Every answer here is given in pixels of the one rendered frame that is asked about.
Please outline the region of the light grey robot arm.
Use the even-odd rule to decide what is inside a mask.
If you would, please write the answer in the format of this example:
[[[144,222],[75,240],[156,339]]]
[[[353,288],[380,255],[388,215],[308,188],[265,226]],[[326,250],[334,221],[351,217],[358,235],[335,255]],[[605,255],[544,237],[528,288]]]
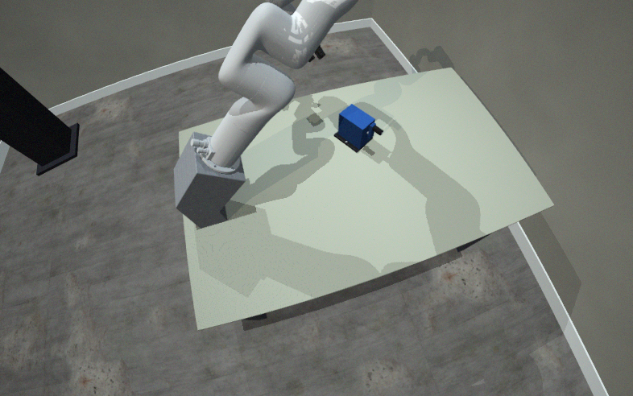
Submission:
[[[201,146],[197,153],[202,161],[218,173],[238,169],[244,150],[296,91],[286,72],[254,53],[261,50],[290,68],[300,69],[333,24],[358,2],[302,0],[296,9],[293,1],[266,0],[259,5],[220,68],[220,83],[243,97],[231,106],[212,137],[191,140],[191,146]]]

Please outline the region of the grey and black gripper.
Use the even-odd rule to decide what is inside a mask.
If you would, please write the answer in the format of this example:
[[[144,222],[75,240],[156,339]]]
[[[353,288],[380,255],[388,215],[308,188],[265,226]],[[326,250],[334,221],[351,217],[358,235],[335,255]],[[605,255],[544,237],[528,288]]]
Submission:
[[[321,46],[318,47],[318,49],[316,49],[315,51],[316,56],[318,57],[318,59],[320,60],[321,58],[323,58],[325,56],[324,51],[322,50]],[[311,62],[312,60],[315,59],[315,56],[312,55],[311,59],[309,60],[309,62]]]

